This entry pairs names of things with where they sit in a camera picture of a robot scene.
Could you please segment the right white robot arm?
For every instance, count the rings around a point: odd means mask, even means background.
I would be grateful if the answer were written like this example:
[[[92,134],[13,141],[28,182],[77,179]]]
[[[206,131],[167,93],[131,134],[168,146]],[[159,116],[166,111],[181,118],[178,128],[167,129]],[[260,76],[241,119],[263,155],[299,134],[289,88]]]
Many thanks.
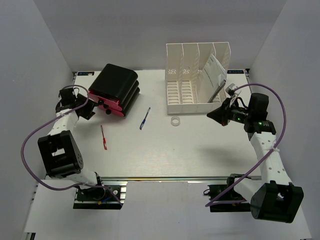
[[[304,198],[303,189],[287,175],[279,149],[274,124],[267,120],[269,97],[250,96],[247,107],[236,98],[226,98],[207,117],[226,126],[230,121],[244,125],[257,160],[261,179],[247,174],[231,174],[225,185],[210,185],[209,208],[213,212],[250,212],[257,220],[292,223]]]

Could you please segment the red gel pen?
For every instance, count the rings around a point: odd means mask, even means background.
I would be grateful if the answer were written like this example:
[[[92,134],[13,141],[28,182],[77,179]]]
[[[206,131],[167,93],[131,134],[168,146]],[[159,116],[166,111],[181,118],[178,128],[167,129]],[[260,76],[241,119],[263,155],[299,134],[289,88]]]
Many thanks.
[[[103,142],[104,150],[108,150],[107,140],[106,140],[105,133],[104,133],[104,128],[103,128],[102,125],[100,125],[100,129],[101,129],[101,134],[102,134],[102,142]]]

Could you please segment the white instruction booklet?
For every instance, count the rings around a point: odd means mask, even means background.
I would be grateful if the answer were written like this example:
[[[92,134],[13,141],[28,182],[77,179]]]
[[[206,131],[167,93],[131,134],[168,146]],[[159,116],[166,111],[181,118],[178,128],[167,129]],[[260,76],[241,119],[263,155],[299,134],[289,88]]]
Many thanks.
[[[200,75],[200,94],[203,103],[213,103],[224,90],[227,72],[217,58],[211,54]]]

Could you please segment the clear tape roll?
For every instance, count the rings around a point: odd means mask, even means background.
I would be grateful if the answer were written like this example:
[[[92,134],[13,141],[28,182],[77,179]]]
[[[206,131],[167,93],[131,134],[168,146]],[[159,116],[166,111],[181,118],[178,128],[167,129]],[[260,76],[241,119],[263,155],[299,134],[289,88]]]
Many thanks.
[[[181,124],[181,120],[178,116],[172,116],[170,119],[170,123],[172,126],[177,127]]]

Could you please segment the blue gel pen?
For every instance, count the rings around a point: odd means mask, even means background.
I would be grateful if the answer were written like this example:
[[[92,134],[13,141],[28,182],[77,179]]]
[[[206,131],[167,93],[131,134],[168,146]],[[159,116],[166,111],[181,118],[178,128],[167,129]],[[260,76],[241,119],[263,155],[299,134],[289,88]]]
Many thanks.
[[[148,115],[149,115],[149,113],[150,113],[150,110],[151,110],[151,107],[149,107],[149,108],[147,109],[147,112],[146,112],[146,114],[145,114],[145,116],[144,116],[144,118],[143,118],[143,120],[142,120],[142,122],[141,122],[141,124],[140,124],[140,126],[139,126],[139,129],[140,129],[140,130],[143,129],[143,127],[144,127],[144,125],[145,125],[145,122],[146,122],[146,119],[147,119],[147,117],[148,117]]]

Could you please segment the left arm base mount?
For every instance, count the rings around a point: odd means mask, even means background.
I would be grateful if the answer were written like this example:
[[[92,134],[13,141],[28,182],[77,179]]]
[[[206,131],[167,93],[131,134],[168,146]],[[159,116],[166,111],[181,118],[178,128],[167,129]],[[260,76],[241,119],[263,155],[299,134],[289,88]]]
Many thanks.
[[[73,202],[75,210],[120,210],[126,197],[127,186],[123,182],[106,182],[104,185],[112,191],[102,188],[77,189]]]

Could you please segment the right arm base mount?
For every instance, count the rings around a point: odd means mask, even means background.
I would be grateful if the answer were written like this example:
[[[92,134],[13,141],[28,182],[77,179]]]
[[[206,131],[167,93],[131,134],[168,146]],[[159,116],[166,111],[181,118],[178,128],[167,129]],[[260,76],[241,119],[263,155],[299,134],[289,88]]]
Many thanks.
[[[242,174],[231,174],[224,184],[210,184],[207,189],[203,191],[203,195],[209,197],[211,201],[217,195],[222,193],[226,188],[232,185],[236,178],[240,178]],[[222,197],[220,197],[217,202],[222,202],[222,204],[212,205],[209,207],[211,213],[245,213],[250,212],[249,202],[240,202],[244,198],[234,189],[231,189]]]

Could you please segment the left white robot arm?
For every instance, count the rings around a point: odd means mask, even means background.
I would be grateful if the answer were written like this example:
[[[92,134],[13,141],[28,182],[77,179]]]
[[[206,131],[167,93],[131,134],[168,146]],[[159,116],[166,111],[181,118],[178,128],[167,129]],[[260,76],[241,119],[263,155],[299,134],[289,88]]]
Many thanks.
[[[38,148],[47,175],[52,179],[67,179],[74,183],[89,184],[88,193],[99,200],[105,196],[106,187],[96,172],[84,167],[82,154],[72,132],[79,120],[93,117],[97,104],[74,89],[59,91],[60,100],[55,108],[55,121],[48,135],[40,137]]]

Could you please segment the black pink drawer organizer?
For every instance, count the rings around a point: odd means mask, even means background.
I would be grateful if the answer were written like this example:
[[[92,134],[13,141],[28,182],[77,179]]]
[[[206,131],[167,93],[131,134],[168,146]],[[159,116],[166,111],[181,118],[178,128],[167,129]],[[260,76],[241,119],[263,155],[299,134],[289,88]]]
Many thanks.
[[[138,74],[108,63],[88,91],[90,99],[99,104],[106,114],[125,117],[140,93]]]

